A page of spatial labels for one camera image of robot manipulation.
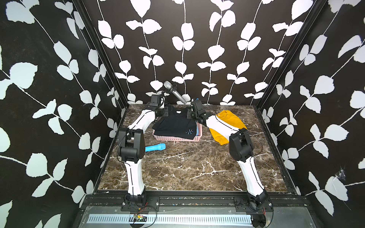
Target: pink plastic basket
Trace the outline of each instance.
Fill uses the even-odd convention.
[[[202,136],[202,127],[200,123],[196,123],[199,127],[199,133],[193,139],[183,139],[179,137],[172,137],[172,136],[159,136],[155,135],[155,130],[153,130],[152,135],[156,138],[157,141],[184,141],[184,142],[199,142]]]

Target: black wall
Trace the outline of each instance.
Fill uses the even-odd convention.
[[[312,7],[313,1],[264,0],[261,2],[260,0],[232,0],[223,3],[221,0],[155,0],[151,2],[148,0],[95,0],[85,1],[84,4],[95,29],[98,31],[99,38],[105,41],[103,47],[112,63],[114,71],[118,73],[117,77],[119,77],[123,91],[126,94],[130,94],[128,96],[129,103],[147,103],[150,101],[149,96],[152,93],[164,90],[162,83],[165,80],[169,80],[177,82],[178,91],[181,94],[188,94],[186,96],[187,100],[188,97],[190,99],[199,97],[202,98],[203,102],[209,102],[210,104],[250,105],[257,103],[264,92],[265,86],[277,69],[271,67],[271,64],[265,70],[262,69],[266,59],[271,58],[273,60],[274,58],[269,49],[277,50],[280,47],[280,50],[286,52],[297,33],[292,32],[291,36],[286,36],[286,29],[275,32],[273,25],[285,23],[287,25],[293,24],[295,27],[301,24]],[[226,4],[227,7],[221,7],[224,20],[222,26],[221,20],[219,20],[212,32],[210,30],[211,15],[213,12],[216,12],[215,15],[221,14],[217,4]],[[139,6],[141,8],[140,15],[137,13]],[[233,20],[231,20],[233,15],[235,15],[234,24],[232,24]],[[158,23],[156,24],[156,29],[159,28],[159,30],[151,34],[147,30],[147,34],[144,35],[141,27],[132,27],[134,28],[132,30],[127,26],[133,20],[136,20],[136,23],[140,23],[142,21],[140,16],[143,16],[143,21],[146,19],[156,21]],[[105,20],[107,23],[100,25],[98,21],[102,20]],[[178,36],[179,38],[177,39],[183,39],[181,25],[184,22],[191,23],[194,31],[193,37],[186,36],[186,39],[193,40],[195,44],[190,50],[183,52],[174,47],[172,38]],[[260,38],[261,40],[253,50],[246,50],[245,48],[239,50],[237,42],[242,40],[241,32],[247,23],[252,22],[256,24],[256,29],[250,37],[250,41],[255,37],[256,40]],[[103,29],[109,26],[111,28],[111,36],[109,33],[100,33],[100,29],[103,31]],[[151,27],[151,25],[146,24],[146,29],[151,29]],[[124,45],[116,45],[114,47],[112,40],[108,39],[107,36],[114,39],[115,35],[123,36]],[[148,59],[150,56],[140,50],[139,47],[147,48],[146,42],[150,49],[157,50],[157,53],[151,54],[152,58],[154,54],[158,55],[163,59],[164,64],[153,68],[152,63],[150,63],[148,69],[144,66],[143,57],[145,56],[145,59]],[[214,62],[224,63],[226,67],[212,72],[210,72],[209,67],[201,69],[198,63],[212,63],[207,50],[217,44],[224,48],[224,53],[215,59]],[[282,60],[280,57],[284,55],[282,53],[275,58],[275,60],[279,59],[277,65]],[[187,69],[186,71],[181,71],[181,74],[175,68],[175,64],[176,62],[182,62],[182,58]],[[243,62],[243,59],[250,66],[239,75],[239,77],[245,78],[235,81],[234,77],[237,77],[237,66]],[[126,60],[131,64],[131,70],[127,72],[127,75],[119,67],[119,63]],[[139,81],[130,80],[127,83],[126,76],[136,76]],[[157,82],[159,86],[153,88],[150,82],[155,80],[160,83]],[[207,92],[207,85],[209,83],[214,83],[215,86],[211,85],[210,91]],[[169,96],[167,100],[171,103],[176,103],[177,101],[173,96]]]
[[[297,191],[325,227],[363,227],[365,1],[339,2],[325,4],[262,111]],[[303,60],[307,45],[314,54]],[[287,98],[279,95],[285,84]]]
[[[89,61],[95,48],[82,23],[75,25],[72,3],[23,4],[0,3],[0,227],[70,227],[84,194],[93,192],[123,104],[118,98],[114,106],[118,94],[107,96],[115,90],[108,74],[93,81],[102,63]],[[54,43],[56,50],[61,43],[66,47],[60,56],[69,51],[77,61],[78,67],[69,64],[74,74]],[[59,65],[68,79],[57,72]],[[99,112],[91,119],[93,107]]]

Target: white leaf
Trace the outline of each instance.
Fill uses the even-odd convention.
[[[356,51],[356,53],[354,54],[354,60],[360,63],[365,62],[365,45]]]
[[[184,23],[181,25],[181,34],[184,40],[189,40],[194,37],[194,30],[191,23]]]
[[[281,154],[281,158],[286,161],[289,159],[288,153],[286,150],[283,150],[282,154]]]
[[[227,80],[236,80],[237,77],[234,74],[227,74]]]
[[[64,78],[67,79],[69,81],[71,81],[73,79],[73,74],[71,72],[71,69],[68,68],[65,65],[59,65],[57,67],[57,72]]]
[[[237,75],[239,76],[250,67],[250,62],[243,62],[237,66]]]
[[[307,98],[310,98],[309,89],[307,89],[305,86],[301,85],[299,93],[303,96],[306,96]]]
[[[281,126],[281,125],[283,125],[283,124],[285,124],[285,125],[288,125],[288,124],[289,124],[289,123],[288,123],[288,118],[284,117],[284,118],[282,118],[282,119],[281,119],[281,121],[280,121],[280,123],[279,123],[279,126]]]
[[[281,95],[283,93],[283,86],[280,84],[276,85],[276,92],[278,95]]]
[[[94,66],[99,67],[99,57],[96,50],[90,49],[88,58]]]
[[[214,26],[216,23],[222,18],[222,15],[220,15],[217,12],[213,12],[209,19],[209,28],[211,31],[214,30]]]
[[[274,108],[273,107],[270,107],[269,110],[268,110],[268,117],[272,117],[274,114]]]
[[[43,180],[42,183],[40,185],[38,185],[38,187],[32,193],[32,197],[42,197],[42,196],[44,196],[46,194],[49,186],[51,186],[52,182],[53,182],[52,177]]]
[[[71,14],[73,11],[73,4],[72,2],[66,2],[66,4],[63,4],[62,2],[55,2],[54,5],[59,8],[59,9],[63,9],[64,11],[66,11],[67,13]]]
[[[293,82],[293,79],[294,79],[294,75],[293,75],[292,70],[290,70],[285,75],[285,86],[290,85]]]
[[[245,78],[245,77],[238,77],[238,78],[234,81],[234,83],[235,83],[235,84],[241,84],[241,83],[243,83],[243,82],[247,82],[247,78]]]
[[[210,67],[210,66],[211,66],[211,64],[208,63],[208,62],[200,62],[200,63],[198,63],[198,67],[200,67],[201,69],[206,68],[206,67]]]
[[[143,32],[146,34],[152,34],[155,31],[160,30],[162,28],[157,21],[152,19],[145,20],[142,24],[142,27],[143,27]]]
[[[53,49],[66,64],[69,64],[71,60],[71,53],[60,41],[53,45]]]
[[[285,98],[288,98],[292,93],[289,90],[284,89],[283,94],[284,94]]]
[[[52,129],[54,133],[57,133],[59,135],[63,135],[64,131],[62,130],[60,124],[59,124],[59,118],[58,116],[55,116],[53,118],[50,118],[48,120],[48,126]]]
[[[142,23],[141,22],[138,22],[136,20],[130,20],[128,22],[126,22],[126,25],[132,29],[132,30],[135,30],[136,28],[138,27],[142,27]]]
[[[92,154],[94,152],[91,151],[90,154],[86,157],[86,161],[85,161],[85,167],[88,166],[89,164],[91,164],[91,159],[92,159]]]
[[[78,63],[76,59],[71,60],[70,64],[70,70],[74,73],[74,74],[78,74]]]
[[[144,64],[144,66],[145,66],[145,68],[147,68],[148,69],[148,67],[149,67],[149,64],[150,64],[150,62],[151,62],[151,58],[150,57],[148,57],[148,56],[143,56],[143,64]]]
[[[155,81],[150,82],[150,85],[152,86],[152,88],[154,90],[159,90],[159,88],[162,87],[163,83],[158,80],[155,80]]]
[[[80,14],[77,11],[73,12],[73,17],[75,18],[75,22],[79,29],[84,29],[85,25],[80,17]]]
[[[8,20],[13,22],[25,22],[33,24],[35,22],[33,14],[22,4],[11,1],[6,4],[6,16]]]
[[[212,66],[210,67],[211,71],[217,71],[226,68],[226,65],[222,63],[221,61],[214,62]]]
[[[337,177],[330,177],[327,180],[326,186],[324,188],[327,192],[331,193],[339,200],[347,201],[349,200],[347,196],[347,188]]]
[[[241,38],[245,40],[250,40],[255,30],[256,30],[256,24],[247,22],[245,27],[242,29]]]
[[[10,147],[8,134],[0,127],[0,152],[5,152]]]
[[[82,102],[85,104],[92,104],[92,97],[88,90],[82,91],[79,95]]]
[[[176,48],[176,50],[181,51],[183,48],[183,41],[178,36],[174,36],[172,38],[172,44]]]
[[[271,57],[270,58],[267,58],[265,60],[265,62],[263,63],[263,65],[262,65],[262,70],[265,70],[266,67],[269,66],[270,63],[272,63],[272,62],[274,62],[274,59],[273,58],[271,58]]]
[[[64,121],[67,121],[70,119],[72,108],[67,104],[61,104],[57,108],[58,114]]]
[[[316,85],[314,86],[314,94],[328,94],[335,89],[333,85],[333,79],[322,75],[317,79]]]
[[[13,201],[0,206],[0,227],[5,228],[9,210],[13,207]]]
[[[232,99],[232,95],[231,94],[227,94],[223,97],[222,101],[228,103],[230,100]]]
[[[177,62],[175,63],[175,69],[180,72],[180,74],[184,74],[186,71],[186,64],[183,62]]]
[[[210,90],[209,90],[209,94],[210,95],[216,95],[216,94],[218,94],[218,89],[217,88],[211,88]]]
[[[141,51],[144,51],[145,53],[149,54],[149,55],[154,55],[157,53],[157,50],[156,49],[147,49],[145,47],[138,47]]]
[[[268,84],[266,82],[259,82],[255,85],[255,91],[259,92],[263,89],[265,89],[268,86]]]
[[[136,101],[136,95],[134,95],[133,93],[128,93],[127,99],[130,101]]]
[[[261,41],[261,37],[256,36],[254,38],[252,38],[249,41],[249,45],[247,46],[247,50],[252,51],[253,49],[255,49],[255,47],[257,47],[257,45],[260,43]]]
[[[76,26],[75,26],[75,20],[72,19],[72,18],[66,18],[66,21],[67,21],[67,25],[70,28],[70,31],[78,39],[78,35],[77,35],[77,32],[76,32]]]
[[[284,55],[286,53],[286,51],[282,51],[282,50],[281,51],[277,51],[274,48],[270,48],[269,49],[269,52],[271,52],[274,55],[274,57],[279,57],[279,56]]]
[[[348,52],[351,49],[354,49],[356,47],[360,47],[362,45],[361,38],[359,35],[355,35],[351,37],[341,48],[341,50],[338,52],[338,58],[341,57],[343,54]]]
[[[359,169],[365,169],[365,158],[359,162],[359,165],[357,166]]]
[[[134,10],[142,18],[151,7],[150,0],[131,0]]]
[[[172,79],[172,81],[173,81],[173,82],[177,82],[177,83],[179,83],[179,84],[184,83],[184,79],[183,79],[182,77],[180,77],[180,76],[176,76],[176,77],[174,77],[174,78]]]
[[[306,100],[306,107],[310,110],[320,113],[321,105],[320,101],[316,97],[310,97]]]
[[[284,165],[287,169],[295,170],[295,165],[291,160],[284,161]]]
[[[184,76],[184,80],[192,80],[194,77],[194,74],[187,74]]]
[[[322,141],[315,141],[313,143],[313,148],[320,152],[325,158],[328,158],[328,147]]]
[[[212,61],[216,60],[224,53],[224,48],[221,45],[214,45],[208,48],[208,54]]]
[[[348,133],[349,132],[343,127],[331,124],[327,127],[324,137],[333,141],[342,141],[346,139]]]
[[[313,46],[311,48],[310,53],[318,54],[324,47],[326,43],[327,37],[325,35],[319,35],[317,39],[314,41]]]
[[[313,124],[309,131],[312,133],[314,139],[318,141],[320,138],[320,131],[317,124]]]
[[[273,139],[274,144],[277,146],[277,137],[274,133],[271,133],[271,138]]]
[[[29,158],[26,174],[30,177],[41,177],[48,173],[47,158],[42,153],[34,154]]]
[[[73,193],[71,194],[72,199],[75,203],[80,202],[81,198],[85,195],[85,192],[83,190],[83,188],[78,185],[76,186],[75,190],[73,191]]]
[[[288,149],[288,157],[289,159],[297,159],[299,157],[299,153],[296,148]]]
[[[57,163],[57,165],[53,169],[53,178],[55,180],[59,181],[65,175],[66,164],[67,164],[67,158]]]
[[[127,78],[127,81],[129,82],[129,83],[134,83],[134,82],[136,82],[136,81],[139,81],[140,79],[139,78],[137,78],[136,76],[134,76],[134,75],[129,75],[128,76],[128,78]]]
[[[162,64],[165,63],[164,60],[159,55],[154,55],[152,62],[153,62],[153,65],[155,65],[155,66],[161,66]]]
[[[253,98],[254,98],[254,99],[262,98],[263,94],[264,94],[264,92],[256,93],[256,94],[253,96]]]
[[[124,46],[124,37],[117,34],[114,36],[113,42],[118,49],[121,49]]]
[[[97,107],[92,107],[90,110],[90,120],[99,114],[99,109]]]
[[[288,29],[288,28],[289,28],[289,25],[287,25],[285,22],[277,23],[277,24],[273,25],[274,32],[279,32],[280,30]]]
[[[203,89],[201,90],[201,96],[202,96],[202,97],[204,97],[204,96],[205,96],[205,94],[206,94],[207,92],[209,92],[209,89],[207,89],[207,88],[203,88]]]
[[[365,107],[365,93],[362,91],[354,91],[351,95],[350,106],[352,108]]]
[[[231,10],[227,10],[226,13],[222,17],[222,26],[224,28],[229,27],[236,23],[236,15]]]
[[[48,102],[47,106],[45,108],[41,108],[40,110],[36,111],[33,114],[33,119],[37,119],[41,116],[45,116],[48,114],[53,114],[54,110],[56,110],[56,99],[51,100],[50,102]]]
[[[291,137],[294,134],[294,126],[292,124],[287,125],[285,132]]]
[[[87,150],[90,149],[90,135],[88,132],[86,132],[85,134],[81,135],[81,138],[78,142],[78,148],[80,150]]]
[[[285,32],[285,35],[292,36],[292,35],[297,34],[299,32],[299,30],[301,29],[302,25],[303,25],[303,22],[294,22],[293,24],[291,24],[289,26],[289,28]]]
[[[237,47],[240,51],[243,51],[247,48],[249,42],[247,40],[239,40],[237,41]]]
[[[304,65],[308,66],[309,64],[316,61],[316,57],[313,54],[308,54],[306,56],[306,59],[304,60]]]
[[[292,20],[307,12],[312,4],[312,0],[296,0],[292,5]]]
[[[18,62],[10,68],[10,79],[15,85],[28,89],[32,83],[38,66],[28,62]]]
[[[184,46],[185,50],[190,51],[193,48],[194,44],[195,44],[195,42],[193,40],[186,40],[186,41],[184,41],[183,46]]]
[[[248,97],[255,96],[255,94],[253,94],[253,93],[246,93],[246,94],[244,94],[244,96],[245,96],[245,98],[248,98]]]

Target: metal vent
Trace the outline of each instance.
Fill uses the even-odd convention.
[[[145,215],[147,222],[135,222],[135,224],[152,224],[156,215]],[[90,214],[87,223],[133,223],[133,215],[129,214]],[[249,225],[250,215],[167,215],[157,214],[155,224],[184,224],[184,225]]]

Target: yellow t-shirt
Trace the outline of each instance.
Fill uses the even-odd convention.
[[[231,111],[223,110],[220,113],[218,113],[217,117],[221,119],[222,121],[226,122],[229,125],[232,125],[234,127],[237,127],[239,129],[246,128],[245,124]],[[224,144],[229,143],[229,141],[220,133],[214,131],[213,129],[210,129],[210,133],[212,133],[212,136],[215,141],[219,142],[219,144],[222,146]]]

